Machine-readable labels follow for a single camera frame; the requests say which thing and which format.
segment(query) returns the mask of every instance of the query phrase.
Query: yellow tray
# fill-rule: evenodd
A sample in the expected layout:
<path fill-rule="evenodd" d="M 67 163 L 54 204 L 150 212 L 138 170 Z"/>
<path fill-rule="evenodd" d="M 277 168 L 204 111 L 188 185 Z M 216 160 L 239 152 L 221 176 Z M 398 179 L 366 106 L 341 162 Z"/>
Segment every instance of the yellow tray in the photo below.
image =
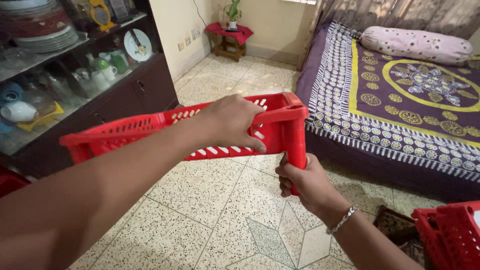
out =
<path fill-rule="evenodd" d="M 44 117 L 34 121 L 33 123 L 27 124 L 27 123 L 17 123 L 17 126 L 23 130 L 26 130 L 28 132 L 32 132 L 32 129 L 36 125 L 47 125 L 50 122 L 53 121 L 53 118 L 55 118 L 55 114 L 60 114 L 63 113 L 63 109 L 60 107 L 60 105 L 55 101 L 55 111 L 52 113 L 49 113 L 45 115 Z"/>

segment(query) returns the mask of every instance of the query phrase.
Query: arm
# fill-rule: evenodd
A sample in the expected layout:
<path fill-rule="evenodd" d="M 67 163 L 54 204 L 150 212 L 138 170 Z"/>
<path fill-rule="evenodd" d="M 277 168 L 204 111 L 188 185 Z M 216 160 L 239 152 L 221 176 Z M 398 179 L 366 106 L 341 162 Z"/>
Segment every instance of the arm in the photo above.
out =
<path fill-rule="evenodd" d="M 246 133 L 262 111 L 240 95 L 225 97 L 190 119 L 2 198 L 2 267 L 66 269 L 198 149 L 244 146 L 265 152 L 263 142 Z"/>
<path fill-rule="evenodd" d="M 328 181 L 325 171 L 312 154 L 307 154 L 307 167 L 300 170 L 287 163 L 285 157 L 276 169 L 280 175 L 282 197 L 291 195 L 292 182 L 297 185 L 303 206 L 332 229 L 348 213 L 349 203 Z M 423 269 L 355 211 L 333 234 L 355 267 L 366 269 Z"/>

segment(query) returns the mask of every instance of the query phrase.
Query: forearm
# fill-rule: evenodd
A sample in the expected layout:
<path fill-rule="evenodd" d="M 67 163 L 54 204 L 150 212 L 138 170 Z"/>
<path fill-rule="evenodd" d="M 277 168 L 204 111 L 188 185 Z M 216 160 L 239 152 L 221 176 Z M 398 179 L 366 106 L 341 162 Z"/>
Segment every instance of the forearm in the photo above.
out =
<path fill-rule="evenodd" d="M 328 228 L 335 227 L 351 207 L 343 197 L 334 200 L 335 203 L 322 208 L 319 213 Z M 360 211 L 355 211 L 333 236 L 359 270 L 422 269 L 375 228 Z"/>
<path fill-rule="evenodd" d="M 10 262 L 17 269 L 17 263 L 38 269 L 68 267 L 156 181 L 207 146 L 207 134 L 195 118 L 0 200 L 2 264 Z M 26 260 L 26 254 L 34 258 Z"/>

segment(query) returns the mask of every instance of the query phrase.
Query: small wooden table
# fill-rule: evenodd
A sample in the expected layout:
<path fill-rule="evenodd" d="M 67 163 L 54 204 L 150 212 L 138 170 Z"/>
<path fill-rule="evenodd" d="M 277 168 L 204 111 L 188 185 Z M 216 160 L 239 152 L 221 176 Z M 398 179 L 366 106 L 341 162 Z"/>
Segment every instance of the small wooden table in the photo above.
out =
<path fill-rule="evenodd" d="M 207 26 L 206 31 L 211 52 L 216 56 L 221 54 L 227 57 L 233 57 L 237 62 L 240 61 L 240 56 L 245 56 L 247 53 L 245 41 L 253 35 L 253 32 L 248 27 L 241 25 L 237 25 L 237 28 L 240 32 L 226 32 L 221 28 L 220 23 L 213 23 Z M 222 36 L 221 42 L 219 42 L 219 35 Z M 227 37 L 234 38 L 234 42 L 227 41 Z M 227 47 L 234 48 L 235 52 L 227 50 Z"/>

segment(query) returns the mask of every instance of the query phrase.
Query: potted plant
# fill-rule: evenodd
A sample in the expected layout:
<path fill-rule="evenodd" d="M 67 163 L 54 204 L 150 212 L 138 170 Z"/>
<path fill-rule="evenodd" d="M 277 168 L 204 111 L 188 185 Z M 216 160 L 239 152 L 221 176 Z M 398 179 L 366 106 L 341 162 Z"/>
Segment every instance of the potted plant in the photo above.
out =
<path fill-rule="evenodd" d="M 230 18 L 230 28 L 237 28 L 237 19 L 241 18 L 241 10 L 237 9 L 238 3 L 240 3 L 240 0 L 232 0 L 230 9 L 226 12 Z"/>

